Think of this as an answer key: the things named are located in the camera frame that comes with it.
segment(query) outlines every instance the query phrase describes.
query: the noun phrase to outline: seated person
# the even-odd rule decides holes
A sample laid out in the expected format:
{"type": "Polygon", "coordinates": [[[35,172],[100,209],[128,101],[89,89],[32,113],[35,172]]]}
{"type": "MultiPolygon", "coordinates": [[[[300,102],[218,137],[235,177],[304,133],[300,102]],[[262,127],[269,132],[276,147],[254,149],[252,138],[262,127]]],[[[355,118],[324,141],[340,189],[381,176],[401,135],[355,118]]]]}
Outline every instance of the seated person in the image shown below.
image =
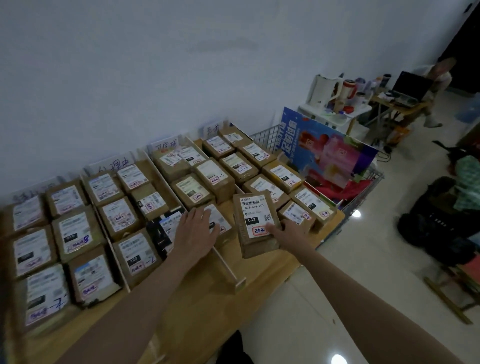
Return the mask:
{"type": "Polygon", "coordinates": [[[420,115],[424,114],[426,116],[425,123],[423,124],[426,128],[439,128],[443,126],[441,123],[438,123],[432,115],[432,109],[435,104],[437,96],[442,93],[452,82],[452,75],[450,70],[455,66],[456,59],[451,57],[438,62],[433,66],[420,66],[413,70],[412,73],[433,80],[433,85],[430,87],[430,90],[427,91],[423,101],[426,101],[428,104],[421,110],[414,112],[406,117],[398,124],[399,126],[406,128],[412,124],[420,115]]]}

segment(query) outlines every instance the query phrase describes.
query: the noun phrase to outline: hand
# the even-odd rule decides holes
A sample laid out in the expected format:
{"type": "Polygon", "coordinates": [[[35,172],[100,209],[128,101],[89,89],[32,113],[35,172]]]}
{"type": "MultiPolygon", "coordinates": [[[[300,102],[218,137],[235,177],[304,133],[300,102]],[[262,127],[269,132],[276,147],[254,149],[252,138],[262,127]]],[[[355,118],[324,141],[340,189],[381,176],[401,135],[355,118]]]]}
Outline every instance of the hand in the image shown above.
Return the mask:
{"type": "Polygon", "coordinates": [[[208,254],[220,234],[220,227],[215,225],[210,233],[210,210],[193,208],[180,219],[175,235],[175,245],[170,259],[178,259],[180,264],[190,270],[200,259],[208,254]]]}
{"type": "Polygon", "coordinates": [[[303,254],[314,251],[300,225],[291,220],[283,220],[282,223],[285,226],[283,231],[272,224],[266,226],[267,231],[275,236],[282,249],[293,254],[297,259],[303,254]]]}

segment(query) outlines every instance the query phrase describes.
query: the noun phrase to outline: plaid fabric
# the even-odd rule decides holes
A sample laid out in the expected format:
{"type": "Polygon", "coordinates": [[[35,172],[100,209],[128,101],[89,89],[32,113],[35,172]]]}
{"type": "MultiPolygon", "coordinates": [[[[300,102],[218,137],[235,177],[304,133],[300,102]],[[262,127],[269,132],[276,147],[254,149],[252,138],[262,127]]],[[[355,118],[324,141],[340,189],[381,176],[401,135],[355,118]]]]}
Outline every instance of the plaid fabric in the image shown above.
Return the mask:
{"type": "Polygon", "coordinates": [[[460,191],[454,209],[480,210],[480,162],[473,156],[458,160],[456,186],[460,191]]]}

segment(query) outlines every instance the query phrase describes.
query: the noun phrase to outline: person's left hand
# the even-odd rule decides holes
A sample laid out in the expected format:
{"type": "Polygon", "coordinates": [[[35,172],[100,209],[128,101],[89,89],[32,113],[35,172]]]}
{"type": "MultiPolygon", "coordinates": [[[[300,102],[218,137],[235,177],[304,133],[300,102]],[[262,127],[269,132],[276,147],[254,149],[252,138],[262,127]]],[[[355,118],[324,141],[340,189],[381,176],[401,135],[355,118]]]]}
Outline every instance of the person's left hand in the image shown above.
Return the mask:
{"type": "Polygon", "coordinates": [[[210,210],[193,208],[180,219],[175,235],[175,244],[170,259],[178,259],[189,270],[208,254],[220,234],[220,227],[215,225],[210,233],[210,210]]]}

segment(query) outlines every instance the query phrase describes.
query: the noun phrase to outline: laptop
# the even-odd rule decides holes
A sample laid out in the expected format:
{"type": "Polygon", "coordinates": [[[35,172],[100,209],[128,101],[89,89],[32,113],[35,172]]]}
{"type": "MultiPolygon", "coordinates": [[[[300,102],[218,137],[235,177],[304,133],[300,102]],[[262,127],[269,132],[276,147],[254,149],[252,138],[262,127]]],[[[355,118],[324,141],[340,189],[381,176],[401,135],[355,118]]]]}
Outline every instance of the laptop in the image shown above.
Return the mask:
{"type": "Polygon", "coordinates": [[[391,91],[395,103],[406,108],[417,105],[433,85],[433,80],[403,71],[391,91]]]}

